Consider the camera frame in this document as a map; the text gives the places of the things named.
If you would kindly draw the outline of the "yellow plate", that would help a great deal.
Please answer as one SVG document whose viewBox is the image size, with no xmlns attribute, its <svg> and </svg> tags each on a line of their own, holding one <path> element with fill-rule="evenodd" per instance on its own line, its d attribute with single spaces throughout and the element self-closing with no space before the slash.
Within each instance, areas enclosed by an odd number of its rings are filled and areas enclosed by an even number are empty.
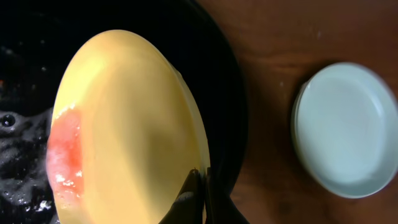
<svg viewBox="0 0 398 224">
<path fill-rule="evenodd" d="M 208 140 L 182 75 L 143 37 L 109 30 L 63 75 L 46 171 L 61 223 L 159 223 Z"/>
</svg>

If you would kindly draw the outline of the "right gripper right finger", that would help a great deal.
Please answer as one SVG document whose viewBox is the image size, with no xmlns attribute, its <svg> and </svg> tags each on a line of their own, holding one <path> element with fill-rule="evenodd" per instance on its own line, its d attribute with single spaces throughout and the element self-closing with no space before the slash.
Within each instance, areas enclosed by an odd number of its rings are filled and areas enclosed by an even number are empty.
<svg viewBox="0 0 398 224">
<path fill-rule="evenodd" d="M 249 224 L 230 196 L 213 178 L 210 167 L 207 168 L 206 173 L 205 208 L 206 224 Z"/>
</svg>

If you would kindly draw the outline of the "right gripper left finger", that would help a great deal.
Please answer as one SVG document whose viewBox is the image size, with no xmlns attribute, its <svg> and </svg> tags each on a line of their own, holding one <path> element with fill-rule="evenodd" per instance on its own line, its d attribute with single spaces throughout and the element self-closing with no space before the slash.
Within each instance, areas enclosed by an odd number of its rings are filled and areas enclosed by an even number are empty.
<svg viewBox="0 0 398 224">
<path fill-rule="evenodd" d="M 170 210 L 159 224 L 202 224 L 204 193 L 200 172 L 192 169 Z"/>
</svg>

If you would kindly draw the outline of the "mint green plate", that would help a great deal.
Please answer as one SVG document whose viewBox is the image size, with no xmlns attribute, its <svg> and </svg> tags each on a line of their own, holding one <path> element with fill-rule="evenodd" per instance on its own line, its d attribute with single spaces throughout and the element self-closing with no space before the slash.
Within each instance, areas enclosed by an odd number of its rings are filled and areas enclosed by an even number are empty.
<svg viewBox="0 0 398 224">
<path fill-rule="evenodd" d="M 397 100 L 362 65 L 334 63 L 312 76 L 297 129 L 311 176 L 335 195 L 370 196 L 397 174 Z"/>
<path fill-rule="evenodd" d="M 305 159 L 303 157 L 301 147 L 300 147 L 300 141 L 299 141 L 299 134 L 298 134 L 298 111 L 299 111 L 299 104 L 302 98 L 302 95 L 307 88 L 308 81 L 304 82 L 302 86 L 300 87 L 297 96 L 295 97 L 294 103 L 292 105 L 292 111 L 291 111 L 291 117 L 290 117 L 290 134 L 292 138 L 292 144 L 293 148 L 295 150 L 295 153 L 298 157 L 298 160 L 300 161 L 301 165 L 303 166 L 303 169 L 311 175 L 310 170 L 308 169 L 309 166 L 305 162 Z"/>
</svg>

